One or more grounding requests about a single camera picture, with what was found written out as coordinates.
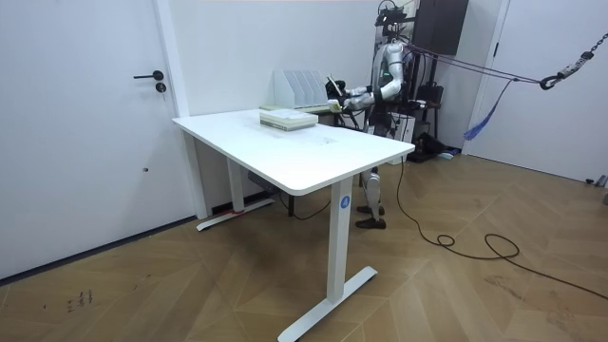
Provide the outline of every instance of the carabiner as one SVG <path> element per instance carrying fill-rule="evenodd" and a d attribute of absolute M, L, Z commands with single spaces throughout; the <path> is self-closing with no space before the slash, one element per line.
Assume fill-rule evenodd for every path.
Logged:
<path fill-rule="evenodd" d="M 552 87 L 554 87 L 556 84 L 561 82 L 561 80 L 563 80 L 563 79 L 564 79 L 564 77 L 561 74 L 545 77 L 541 80 L 540 86 L 541 86 L 542 90 L 549 90 Z"/>

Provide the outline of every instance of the door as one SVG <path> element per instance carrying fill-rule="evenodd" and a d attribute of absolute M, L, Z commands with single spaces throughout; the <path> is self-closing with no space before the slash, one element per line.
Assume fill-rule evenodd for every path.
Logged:
<path fill-rule="evenodd" d="M 155 69 L 153 0 L 0 2 L 0 278 L 194 214 Z"/>
<path fill-rule="evenodd" d="M 536 79 L 554 75 L 606 33 L 607 11 L 608 2 L 599 0 L 511 0 L 493 67 Z M 608 175 L 606 75 L 604 44 L 549 91 L 512 84 L 487 127 L 468 144 L 469 154 L 580 181 Z M 474 124 L 505 83 L 488 81 Z"/>

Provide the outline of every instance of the herringbone floor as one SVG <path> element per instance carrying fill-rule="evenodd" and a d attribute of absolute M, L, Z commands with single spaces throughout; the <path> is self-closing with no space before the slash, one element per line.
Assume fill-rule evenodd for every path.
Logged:
<path fill-rule="evenodd" d="M 423 242 L 396 207 L 399 171 L 381 168 L 389 229 L 351 226 L 348 276 L 367 265 L 379 275 L 302 341 L 608 340 L 607 301 Z M 472 157 L 408 165 L 401 191 L 433 238 L 451 234 L 456 249 L 491 256 L 484 234 L 499 233 L 521 246 L 521 264 L 608 294 L 603 194 Z M 364 202 L 357 187 L 353 197 Z M 297 199 L 296 211 L 328 198 L 324 189 Z M 0 340 L 276 341 L 324 297 L 329 210 L 298 221 L 274 204 L 206 232 L 196 224 L 0 288 Z"/>

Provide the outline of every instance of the blue logo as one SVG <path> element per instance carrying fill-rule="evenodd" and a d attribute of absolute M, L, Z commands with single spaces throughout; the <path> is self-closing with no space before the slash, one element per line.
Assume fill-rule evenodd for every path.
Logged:
<path fill-rule="evenodd" d="M 340 206 L 342 207 L 342 209 L 348 208 L 349 204 L 351 204 L 351 198 L 348 196 L 345 196 L 340 202 Z"/>

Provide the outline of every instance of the book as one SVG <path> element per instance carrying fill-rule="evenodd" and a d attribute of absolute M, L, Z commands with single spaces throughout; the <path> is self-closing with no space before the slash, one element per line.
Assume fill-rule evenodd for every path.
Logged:
<path fill-rule="evenodd" d="M 314 126 L 318 117 L 293 109 L 279 109 L 259 113 L 259 122 L 284 131 L 293 131 Z"/>

